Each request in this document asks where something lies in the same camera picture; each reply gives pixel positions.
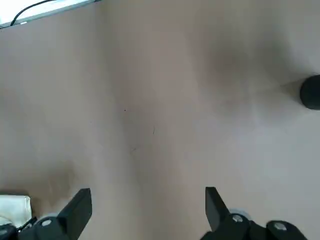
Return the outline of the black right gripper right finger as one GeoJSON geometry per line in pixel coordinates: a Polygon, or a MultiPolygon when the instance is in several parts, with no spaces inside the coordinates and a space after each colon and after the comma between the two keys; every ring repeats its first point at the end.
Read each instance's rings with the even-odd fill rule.
{"type": "Polygon", "coordinates": [[[211,230],[203,240],[305,240],[293,224],[271,220],[261,226],[240,213],[231,213],[215,187],[205,188],[205,214],[211,230]]]}

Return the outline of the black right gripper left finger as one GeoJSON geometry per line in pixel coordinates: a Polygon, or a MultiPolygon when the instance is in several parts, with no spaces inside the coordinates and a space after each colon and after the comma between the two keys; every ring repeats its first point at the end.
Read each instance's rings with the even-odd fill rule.
{"type": "Polygon", "coordinates": [[[56,215],[31,218],[21,227],[0,226],[2,240],[77,240],[92,216],[90,188],[80,189],[56,215]]]}

